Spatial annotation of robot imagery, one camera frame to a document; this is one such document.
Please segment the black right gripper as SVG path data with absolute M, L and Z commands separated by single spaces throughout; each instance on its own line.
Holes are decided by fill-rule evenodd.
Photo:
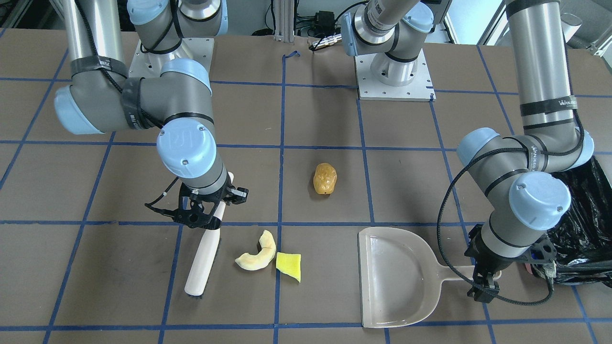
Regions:
M 216 211 L 221 210 L 221 205 L 242 204 L 246 202 L 249 190 L 242 187 L 234 187 L 230 178 L 227 178 L 225 185 L 221 189 L 212 194 L 200 194 L 195 190 L 188 188 L 185 183 L 181 183 L 179 190 L 178 208 L 175 210 L 160 209 L 154 207 L 155 203 L 160 201 L 167 192 L 177 183 L 178 178 L 175 178 L 164 192 L 145 206 L 155 213 L 172 218 L 173 222 L 183 224 L 189 228 L 203 229 L 219 229 L 222 223 L 222 216 L 215 215 Z

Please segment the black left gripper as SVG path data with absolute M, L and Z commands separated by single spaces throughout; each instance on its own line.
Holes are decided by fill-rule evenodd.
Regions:
M 507 303 L 522 303 L 499 295 L 499 283 L 494 276 L 501 272 L 512 263 L 526 263 L 552 268 L 555 270 L 557 249 L 553 246 L 547 234 L 542 235 L 527 250 L 518 257 L 502 257 L 485 246 L 482 235 L 484 233 L 483 224 L 477 224 L 469 232 L 470 243 L 465 252 L 465 256 L 473 258 L 475 261 L 472 273 L 473 283 L 467 295 L 477 302 L 490 303 L 494 298 Z

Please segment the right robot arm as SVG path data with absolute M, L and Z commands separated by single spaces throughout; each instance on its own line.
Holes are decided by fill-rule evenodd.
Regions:
M 55 113 L 70 133 L 160 129 L 156 147 L 180 179 L 179 205 L 147 208 L 190 228 L 219 229 L 222 204 L 242 204 L 217 152 L 208 71 L 188 39 L 227 32 L 225 0 L 129 0 L 129 20 L 156 76 L 131 76 L 123 59 L 115 0 L 65 0 L 71 83 L 55 93 Z

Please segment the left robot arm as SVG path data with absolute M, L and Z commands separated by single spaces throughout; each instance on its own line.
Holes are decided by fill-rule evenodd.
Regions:
M 507 0 L 523 134 L 501 136 L 489 127 L 472 131 L 457 155 L 493 206 L 469 233 L 466 256 L 475 261 L 468 296 L 489 303 L 499 295 L 494 275 L 515 261 L 546 264 L 529 253 L 541 249 L 549 229 L 572 197 L 554 172 L 585 164 L 594 140 L 584 130 L 570 85 L 568 51 L 557 0 Z

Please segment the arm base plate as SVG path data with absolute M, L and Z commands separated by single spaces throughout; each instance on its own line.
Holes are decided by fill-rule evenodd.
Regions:
M 400 63 L 385 53 L 355 56 L 359 98 L 376 101 L 433 102 L 437 99 L 424 50 Z
M 129 77 L 158 77 L 166 62 L 181 57 L 197 61 L 209 72 L 215 45 L 213 38 L 188 38 L 182 39 L 181 46 L 174 52 L 153 54 L 144 53 L 139 41 L 129 67 Z

